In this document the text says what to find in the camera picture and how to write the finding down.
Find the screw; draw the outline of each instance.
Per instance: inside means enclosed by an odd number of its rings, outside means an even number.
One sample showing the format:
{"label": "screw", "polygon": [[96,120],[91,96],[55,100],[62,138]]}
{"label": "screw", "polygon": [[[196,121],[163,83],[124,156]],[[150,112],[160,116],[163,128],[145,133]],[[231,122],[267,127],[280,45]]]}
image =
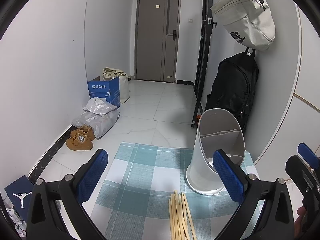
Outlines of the screw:
{"label": "screw", "polygon": [[251,180],[256,180],[256,179],[257,179],[257,176],[256,176],[255,174],[253,174],[253,173],[250,173],[250,174],[248,175],[248,177],[249,177],[249,179],[251,179]]}
{"label": "screw", "polygon": [[282,179],[282,178],[279,178],[279,179],[278,179],[278,182],[279,182],[280,184],[282,184],[282,185],[285,184],[285,180]]}
{"label": "screw", "polygon": [[70,180],[72,180],[72,178],[73,178],[73,175],[72,175],[72,174],[67,174],[67,175],[64,177],[64,180],[65,180],[65,181],[70,181]]}
{"label": "screw", "polygon": [[37,179],[36,184],[37,184],[37,185],[41,185],[42,182],[43,182],[43,179]]}

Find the nike logo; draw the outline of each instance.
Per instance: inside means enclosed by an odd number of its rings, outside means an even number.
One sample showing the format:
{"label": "nike logo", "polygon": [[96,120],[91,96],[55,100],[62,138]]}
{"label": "nike logo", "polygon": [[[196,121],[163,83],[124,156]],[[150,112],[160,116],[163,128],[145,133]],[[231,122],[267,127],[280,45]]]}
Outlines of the nike logo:
{"label": "nike logo", "polygon": [[241,43],[244,41],[244,39],[245,39],[245,37],[244,37],[244,38],[241,38],[238,32],[230,33],[230,35],[231,35],[235,40],[238,40],[237,42],[240,43],[240,44],[241,44]]}
{"label": "nike logo", "polygon": [[242,41],[245,39],[245,37],[244,38],[242,38],[242,39],[240,39],[239,41],[237,41],[237,42],[239,42],[240,44],[242,43]]}

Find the backpack strap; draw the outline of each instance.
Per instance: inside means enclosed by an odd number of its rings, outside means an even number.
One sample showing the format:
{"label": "backpack strap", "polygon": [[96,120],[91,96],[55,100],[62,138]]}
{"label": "backpack strap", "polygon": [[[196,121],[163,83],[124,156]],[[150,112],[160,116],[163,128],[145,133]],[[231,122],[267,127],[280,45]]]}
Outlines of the backpack strap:
{"label": "backpack strap", "polygon": [[[245,50],[244,53],[247,54],[248,52],[249,52],[249,47],[246,48],[246,50]],[[255,57],[255,56],[256,56],[256,50],[255,50],[255,49],[252,49],[251,56],[252,56],[252,57]]]}

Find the plaid mat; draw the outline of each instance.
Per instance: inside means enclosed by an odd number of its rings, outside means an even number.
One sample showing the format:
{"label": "plaid mat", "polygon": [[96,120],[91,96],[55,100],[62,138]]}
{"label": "plaid mat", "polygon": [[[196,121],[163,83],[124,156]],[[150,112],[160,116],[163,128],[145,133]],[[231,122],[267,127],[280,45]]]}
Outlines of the plaid mat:
{"label": "plaid mat", "polygon": [[[121,143],[96,201],[109,212],[105,238],[169,240],[168,201],[176,189],[186,192],[197,239],[214,239],[238,203],[231,200],[226,190],[216,196],[204,196],[189,187],[185,174],[192,152],[192,149]],[[241,168],[247,174],[257,175],[248,152]],[[243,238],[252,232],[262,204],[256,208]]]}

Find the blue cardboard box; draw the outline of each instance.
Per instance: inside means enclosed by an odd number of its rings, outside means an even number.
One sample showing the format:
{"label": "blue cardboard box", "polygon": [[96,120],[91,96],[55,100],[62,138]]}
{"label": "blue cardboard box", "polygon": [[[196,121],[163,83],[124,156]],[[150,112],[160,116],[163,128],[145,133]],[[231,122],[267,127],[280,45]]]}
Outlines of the blue cardboard box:
{"label": "blue cardboard box", "polygon": [[22,176],[5,187],[4,190],[20,217],[24,221],[27,221],[33,184],[26,176]]}
{"label": "blue cardboard box", "polygon": [[114,106],[120,106],[119,77],[110,81],[100,81],[99,77],[88,82],[90,98],[105,98]]}

